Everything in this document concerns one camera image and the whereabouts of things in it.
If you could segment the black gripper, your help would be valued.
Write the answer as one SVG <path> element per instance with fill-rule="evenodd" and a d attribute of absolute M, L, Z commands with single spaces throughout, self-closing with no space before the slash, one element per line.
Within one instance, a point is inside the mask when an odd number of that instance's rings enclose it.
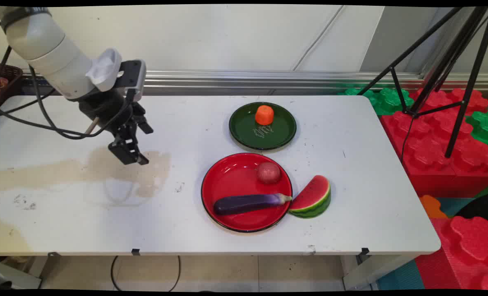
<path fill-rule="evenodd" d="M 109 152 L 124 165 L 150 162 L 139 150 L 136 137 L 138 127 L 145 133 L 154 132 L 147 123 L 146 110 L 135 102 L 136 90 L 128 90 L 126 95 L 120 90 L 100 92 L 79 101 L 79 110 L 88 118 L 98 118 L 98 126 L 114 135 L 108 145 Z"/>

